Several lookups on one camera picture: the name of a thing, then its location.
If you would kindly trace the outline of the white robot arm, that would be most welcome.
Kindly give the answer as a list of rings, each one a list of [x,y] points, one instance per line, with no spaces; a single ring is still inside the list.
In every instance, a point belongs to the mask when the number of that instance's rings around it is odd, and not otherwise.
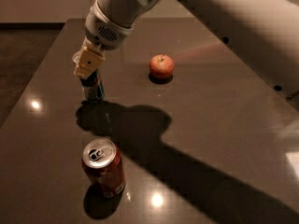
[[[299,6],[287,0],[176,0],[289,99],[299,92]],[[87,79],[160,0],[95,0],[75,74]]]

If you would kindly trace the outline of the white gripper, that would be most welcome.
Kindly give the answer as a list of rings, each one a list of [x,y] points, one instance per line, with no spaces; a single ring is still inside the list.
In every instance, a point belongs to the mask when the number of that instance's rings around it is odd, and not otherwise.
[[[106,50],[117,49],[132,32],[134,14],[122,6],[96,0],[85,21],[85,36],[73,55],[74,74],[87,79],[105,61]]]

